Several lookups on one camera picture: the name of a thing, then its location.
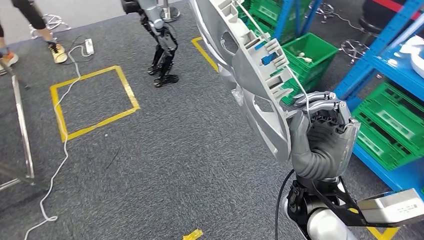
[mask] orange sneaker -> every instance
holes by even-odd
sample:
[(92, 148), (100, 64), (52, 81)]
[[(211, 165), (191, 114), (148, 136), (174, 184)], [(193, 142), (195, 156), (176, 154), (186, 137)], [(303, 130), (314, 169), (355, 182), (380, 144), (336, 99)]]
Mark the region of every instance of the orange sneaker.
[[(10, 67), (18, 61), (19, 57), (15, 53), (9, 51), (6, 56), (3, 56), (0, 59), (4, 64), (6, 64), (6, 66)], [(7, 71), (0, 65), (0, 75), (5, 75), (6, 73)]]

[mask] yellow tape scrap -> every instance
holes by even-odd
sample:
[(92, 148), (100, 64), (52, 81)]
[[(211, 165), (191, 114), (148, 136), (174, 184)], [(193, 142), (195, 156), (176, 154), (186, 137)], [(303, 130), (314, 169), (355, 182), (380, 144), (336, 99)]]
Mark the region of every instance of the yellow tape scrap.
[(183, 236), (182, 240), (196, 240), (198, 238), (200, 238), (200, 236), (203, 235), (202, 230), (196, 229), (194, 230), (192, 233), (190, 233), (187, 236)]

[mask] black pants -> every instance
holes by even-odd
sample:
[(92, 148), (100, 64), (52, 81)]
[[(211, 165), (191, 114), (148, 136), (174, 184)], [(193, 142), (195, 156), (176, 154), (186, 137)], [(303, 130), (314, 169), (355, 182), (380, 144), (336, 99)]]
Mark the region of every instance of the black pants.
[[(23, 16), (28, 20), (28, 22), (35, 29), (44, 29), (46, 28), (46, 23), (43, 18), (40, 16), (39, 12), (31, 5), (29, 0), (11, 0), (13, 6), (18, 8)], [(0, 38), (4, 38), (5, 33), (3, 31), (2, 25), (0, 25)]]

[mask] red panel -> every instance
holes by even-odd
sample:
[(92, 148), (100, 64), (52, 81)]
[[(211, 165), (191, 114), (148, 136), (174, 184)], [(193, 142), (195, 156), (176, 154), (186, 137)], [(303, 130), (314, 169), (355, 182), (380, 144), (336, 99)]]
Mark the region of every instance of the red panel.
[[(385, 6), (386, 8), (393, 10), (395, 12), (399, 12), (401, 10), (401, 8), (403, 7), (401, 4), (394, 2), (392, 0), (373, 0), (374, 2)], [(420, 16), (419, 12), (416, 12), (411, 19), (412, 20), (417, 20), (417, 18)]]

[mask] metal stand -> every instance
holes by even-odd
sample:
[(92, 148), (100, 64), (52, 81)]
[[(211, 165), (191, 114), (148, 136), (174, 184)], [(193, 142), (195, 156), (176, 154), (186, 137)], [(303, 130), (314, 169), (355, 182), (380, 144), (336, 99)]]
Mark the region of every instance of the metal stand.
[[(52, 30), (57, 29), (58, 27), (62, 25), (66, 27), (65, 31), (71, 29), (71, 27), (66, 22), (64, 22), (60, 16), (54, 15), (54, 14), (42, 14), (39, 7), (36, 5), (35, 2), (32, 2), (31, 5), (37, 10), (40, 16), (42, 16), (45, 22), (45, 26), (47, 27), (48, 30), (50, 30), (51, 34), (53, 34)], [(32, 39), (36, 39), (39, 37), (36, 35), (37, 30), (33, 28), (31, 24), (29, 25), (29, 30), (30, 30)]]
[(33, 159), (31, 156), (30, 142), (28, 140), (27, 126), (25, 124), (24, 109), (22, 107), (21, 92), (19, 89), (19, 85), (23, 85), (26, 89), (28, 89), (29, 87), (26, 83), (22, 81), (18, 81), (16, 75), (12, 72), (12, 70), (1, 60), (0, 60), (0, 66), (2, 66), (3, 69), (6, 70), (12, 76), (13, 93), (14, 93), (14, 99), (16, 101), (17, 116), (19, 121), (20, 133), (22, 136), (23, 150), (25, 153), (25, 163), (26, 163), (26, 171), (27, 171), (27, 174), (23, 174), (10, 166), (6, 166), (0, 163), (0, 174), (4, 174), (9, 177), (15, 178), (11, 181), (1, 184), (0, 191), (20, 182), (25, 182), (32, 186), (36, 186), (43, 190), (47, 190), (49, 188), (47, 185), (34, 179)]
[[(314, 1), (312, 1), (309, 4), (309, 9), (312, 9), (312, 6), (314, 5)], [(334, 7), (331, 6), (328, 3), (321, 3), (318, 7), (318, 9), (315, 11), (316, 14), (318, 15), (322, 15), (322, 17), (324, 18), (321, 23), (325, 24), (327, 23), (327, 18), (332, 18), (333, 17), (333, 13), (334, 13)]]
[(366, 42), (372, 36), (372, 33), (367, 32), (360, 41), (348, 39), (341, 44), (341, 50), (352, 58), (349, 64), (350, 66), (352, 66), (357, 59), (360, 59), (365, 52), (370, 49), (366, 45)]
[(160, 12), (160, 17), (165, 22), (173, 22), (180, 17), (180, 11), (173, 6), (169, 6), (168, 0), (163, 0), (163, 8)]

